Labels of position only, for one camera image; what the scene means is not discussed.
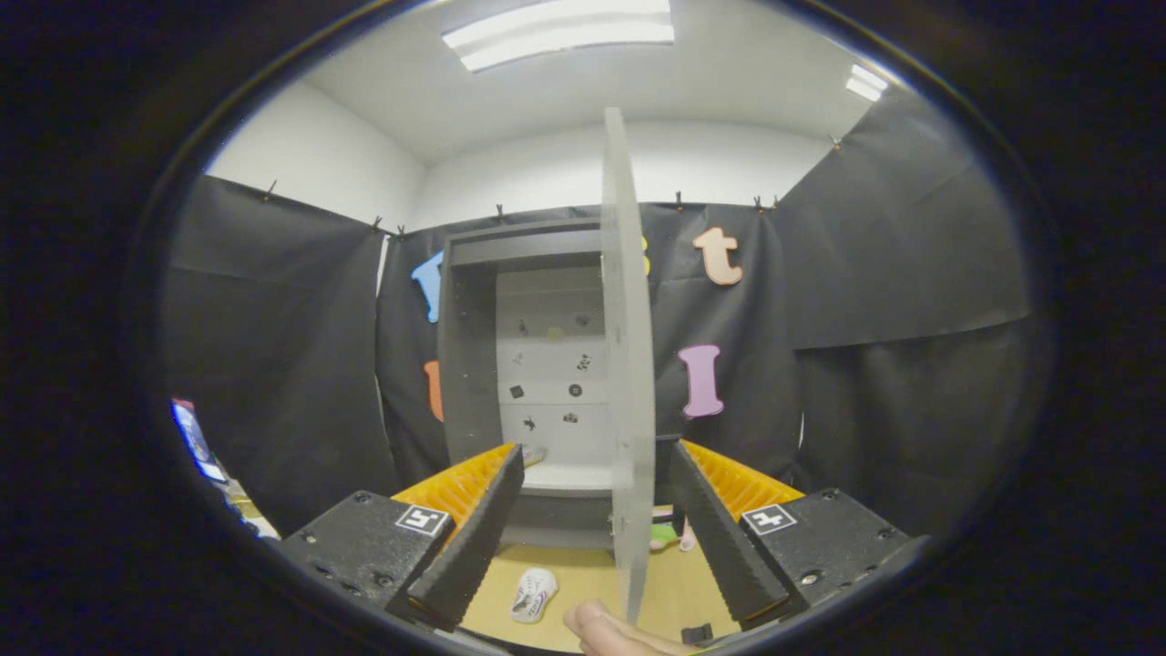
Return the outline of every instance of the small black object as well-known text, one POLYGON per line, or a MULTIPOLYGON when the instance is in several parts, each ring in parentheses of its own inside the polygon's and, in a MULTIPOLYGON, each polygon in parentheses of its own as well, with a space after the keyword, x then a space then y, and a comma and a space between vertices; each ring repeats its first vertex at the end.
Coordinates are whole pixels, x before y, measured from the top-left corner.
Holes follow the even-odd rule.
POLYGON ((707 640, 712 640, 712 625, 705 622, 698 627, 680 629, 680 640, 684 644, 700 644, 707 640))

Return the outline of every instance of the white panel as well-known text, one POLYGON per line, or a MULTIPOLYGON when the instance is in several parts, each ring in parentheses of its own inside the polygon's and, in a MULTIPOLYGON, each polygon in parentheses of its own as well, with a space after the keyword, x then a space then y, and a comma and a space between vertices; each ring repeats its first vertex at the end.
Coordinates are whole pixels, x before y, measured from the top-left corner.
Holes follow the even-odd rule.
POLYGON ((607 344, 598 267, 498 276, 498 403, 503 439, 547 450, 527 494, 610 494, 607 344))
POLYGON ((652 317, 644 270, 640 210, 627 134, 618 108, 605 112, 603 164, 603 303, 606 318, 612 464, 612 532, 623 614, 639 618, 647 578, 652 495, 655 484, 655 379, 652 317))

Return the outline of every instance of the foam letter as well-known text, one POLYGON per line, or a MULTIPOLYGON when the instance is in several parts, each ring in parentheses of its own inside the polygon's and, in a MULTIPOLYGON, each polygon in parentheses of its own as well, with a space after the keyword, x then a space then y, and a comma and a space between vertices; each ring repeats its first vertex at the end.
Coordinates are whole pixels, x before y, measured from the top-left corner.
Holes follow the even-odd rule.
POLYGON ((686 417, 708 417, 725 409, 724 402, 717 398, 717 379, 712 369, 718 355, 721 350, 715 345, 688 347, 676 354, 688 367, 686 417))
POLYGON ((709 227, 693 245, 704 252, 704 273, 717 284, 735 284, 744 273, 739 266, 729 263, 729 251, 737 249, 737 239, 725 237, 719 227, 709 227))
POLYGON ((426 295, 429 303, 429 323, 437 323, 438 301, 441 299, 441 264, 442 255, 445 251, 437 251, 437 254, 426 260, 424 263, 413 269, 412 277, 421 284, 421 292, 426 295))
POLYGON ((441 368, 436 360, 430 360, 424 369, 426 376, 429 376, 429 410, 434 411, 438 422, 444 422, 445 414, 441 409, 441 368))

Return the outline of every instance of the finger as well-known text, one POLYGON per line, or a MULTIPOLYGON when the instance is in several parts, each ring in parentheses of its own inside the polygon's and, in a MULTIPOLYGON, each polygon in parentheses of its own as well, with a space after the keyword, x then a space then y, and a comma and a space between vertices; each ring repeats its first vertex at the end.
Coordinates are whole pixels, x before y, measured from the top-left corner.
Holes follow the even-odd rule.
MULTIPOLYGON (((612 615, 611 612, 607 611, 607 607, 604 606, 603 602, 600 602, 598 599, 589 599, 576 606, 573 611, 574 611, 573 621, 575 622, 575 627, 578 627, 580 630, 585 629, 585 627, 589 623, 598 619, 604 619, 612 626, 614 626, 616 629, 618 629, 625 636, 632 640, 637 640, 639 642, 644 642, 658 651, 670 654, 672 656, 686 656, 696 650, 695 648, 689 647, 687 644, 662 639, 658 635, 649 634, 642 629, 628 625, 624 620, 612 615)), ((568 628, 575 632, 575 635, 582 637, 582 634, 580 633, 580 630, 576 630, 575 627, 568 625, 568 628)))
POLYGON ((596 618, 583 627, 580 647, 588 656, 660 656, 652 647, 628 637, 606 618, 596 618))

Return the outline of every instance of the fluorescent light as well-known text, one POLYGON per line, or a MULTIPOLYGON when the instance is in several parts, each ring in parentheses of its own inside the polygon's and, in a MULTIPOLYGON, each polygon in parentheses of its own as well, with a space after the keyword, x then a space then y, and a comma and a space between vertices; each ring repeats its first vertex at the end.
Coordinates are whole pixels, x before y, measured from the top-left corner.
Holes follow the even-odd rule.
POLYGON ((850 66, 850 75, 857 78, 859 82, 866 84, 866 86, 873 86, 877 91, 886 90, 886 80, 879 76, 872 73, 871 71, 864 69, 863 66, 855 64, 850 66))
POLYGON ((670 24, 651 22, 621 22, 564 27, 540 31, 529 36, 511 38, 498 45, 478 50, 462 57, 470 71, 479 71, 503 62, 541 55, 555 50, 567 50, 582 45, 611 43, 672 43, 674 31, 670 24))
POLYGON ((581 19, 600 14, 667 14, 668 0, 557 0, 490 16, 442 36, 457 49, 475 41, 493 38, 541 22, 581 19))
POLYGON ((442 35, 470 71, 583 45, 674 38, 668 0, 554 0, 442 35))
POLYGON ((858 93, 859 96, 862 96, 863 98, 866 98, 871 103, 873 103, 873 101, 876 101, 876 100, 878 100, 879 98, 883 97, 883 92, 881 91, 879 91, 878 89, 874 89, 873 86, 871 86, 871 85, 869 85, 869 84, 866 84, 864 82, 861 82, 858 78, 855 78, 855 77, 850 78, 847 82, 847 89, 849 89, 850 91, 854 91, 855 93, 858 93))

